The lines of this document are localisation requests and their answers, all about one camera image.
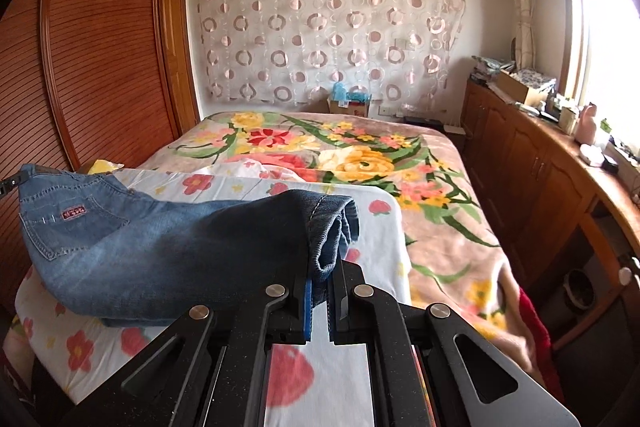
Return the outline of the blue denim jeans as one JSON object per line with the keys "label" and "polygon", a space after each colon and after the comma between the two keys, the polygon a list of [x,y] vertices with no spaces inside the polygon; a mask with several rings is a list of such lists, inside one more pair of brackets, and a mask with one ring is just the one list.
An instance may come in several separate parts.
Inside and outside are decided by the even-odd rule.
{"label": "blue denim jeans", "polygon": [[24,243],[49,293],[115,324],[165,325],[195,305],[226,309],[293,274],[320,303],[359,235],[352,198],[305,190],[163,202],[111,174],[25,165],[18,197]]}

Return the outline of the floral pink blanket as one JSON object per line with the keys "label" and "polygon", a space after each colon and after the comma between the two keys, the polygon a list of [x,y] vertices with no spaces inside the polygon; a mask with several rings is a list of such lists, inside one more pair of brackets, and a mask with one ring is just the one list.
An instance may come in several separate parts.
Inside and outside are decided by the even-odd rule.
{"label": "floral pink blanket", "polygon": [[145,169],[194,172],[234,164],[252,176],[298,176],[329,191],[386,192],[401,211],[411,299],[452,306],[537,381],[550,339],[488,225],[454,144],[442,133],[364,117],[217,113],[154,152]]}

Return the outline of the white strawberry print sheet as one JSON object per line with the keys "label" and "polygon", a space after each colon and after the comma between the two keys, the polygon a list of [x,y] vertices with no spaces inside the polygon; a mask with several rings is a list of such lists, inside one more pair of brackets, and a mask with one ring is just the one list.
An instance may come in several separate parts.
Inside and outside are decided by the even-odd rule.
{"label": "white strawberry print sheet", "polygon": [[314,307],[328,309],[334,341],[370,345],[354,250],[385,275],[408,257],[399,206],[376,187],[171,202],[113,173],[37,165],[3,186],[18,193],[24,243],[56,300],[160,328],[70,426],[257,426],[271,348],[306,343]]}

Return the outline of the wooden low cabinet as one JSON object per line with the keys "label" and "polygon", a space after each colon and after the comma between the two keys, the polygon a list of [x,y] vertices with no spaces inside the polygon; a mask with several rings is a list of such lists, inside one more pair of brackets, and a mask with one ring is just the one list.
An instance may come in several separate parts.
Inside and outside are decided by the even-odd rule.
{"label": "wooden low cabinet", "polygon": [[[577,144],[474,81],[466,84],[463,160],[516,280],[560,350],[602,319],[639,341],[639,209]],[[570,271],[596,266],[601,296],[566,324],[559,292]]]}

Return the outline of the yellow Pikachu plush toy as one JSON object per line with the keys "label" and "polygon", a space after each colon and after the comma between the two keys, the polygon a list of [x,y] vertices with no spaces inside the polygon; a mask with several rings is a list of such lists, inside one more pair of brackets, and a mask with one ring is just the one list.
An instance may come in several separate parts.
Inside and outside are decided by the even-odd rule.
{"label": "yellow Pikachu plush toy", "polygon": [[117,164],[105,159],[97,159],[87,168],[88,174],[111,173],[124,168],[124,165]]}

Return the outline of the box with blue bag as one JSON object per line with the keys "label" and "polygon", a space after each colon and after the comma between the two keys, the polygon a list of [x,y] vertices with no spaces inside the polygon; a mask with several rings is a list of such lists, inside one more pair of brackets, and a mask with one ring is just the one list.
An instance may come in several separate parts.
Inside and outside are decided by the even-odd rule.
{"label": "box with blue bag", "polygon": [[329,113],[367,117],[371,98],[366,88],[347,87],[343,81],[337,82],[328,98]]}

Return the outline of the pink bottle on cabinet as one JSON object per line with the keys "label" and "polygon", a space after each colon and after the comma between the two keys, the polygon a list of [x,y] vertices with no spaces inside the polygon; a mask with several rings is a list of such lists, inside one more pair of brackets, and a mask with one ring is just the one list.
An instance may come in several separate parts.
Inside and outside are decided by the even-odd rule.
{"label": "pink bottle on cabinet", "polygon": [[574,140],[580,145],[592,145],[597,132],[597,105],[588,103],[579,112]]}

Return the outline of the cardboard box on cabinet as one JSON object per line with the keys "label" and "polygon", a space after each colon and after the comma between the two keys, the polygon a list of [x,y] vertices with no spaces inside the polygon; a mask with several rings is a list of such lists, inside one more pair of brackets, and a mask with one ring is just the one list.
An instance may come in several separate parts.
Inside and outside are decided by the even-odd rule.
{"label": "cardboard box on cabinet", "polygon": [[533,69],[521,69],[517,72],[499,72],[496,78],[497,88],[512,98],[529,106],[536,106],[544,101],[555,87],[556,79],[536,72]]}

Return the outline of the wooden louvered wardrobe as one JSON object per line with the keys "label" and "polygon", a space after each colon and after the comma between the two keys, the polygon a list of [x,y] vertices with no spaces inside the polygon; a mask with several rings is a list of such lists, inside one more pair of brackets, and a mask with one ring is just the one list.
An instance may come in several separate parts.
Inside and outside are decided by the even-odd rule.
{"label": "wooden louvered wardrobe", "polygon": [[198,123],[186,0],[1,0],[1,174],[139,166]]}

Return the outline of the circle pattern sheer curtain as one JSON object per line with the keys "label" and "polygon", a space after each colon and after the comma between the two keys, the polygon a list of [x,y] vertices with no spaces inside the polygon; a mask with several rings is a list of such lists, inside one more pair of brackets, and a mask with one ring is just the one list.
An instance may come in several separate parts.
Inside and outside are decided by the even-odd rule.
{"label": "circle pattern sheer curtain", "polygon": [[334,90],[435,105],[466,0],[196,0],[205,96],[304,107]]}

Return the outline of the wooden framed window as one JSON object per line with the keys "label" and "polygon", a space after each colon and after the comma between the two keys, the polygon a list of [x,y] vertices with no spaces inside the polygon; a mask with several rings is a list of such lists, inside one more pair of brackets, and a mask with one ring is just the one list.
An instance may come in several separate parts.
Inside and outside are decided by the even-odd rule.
{"label": "wooden framed window", "polygon": [[639,13],[632,0],[566,0],[563,94],[597,106],[617,144],[639,152]]}

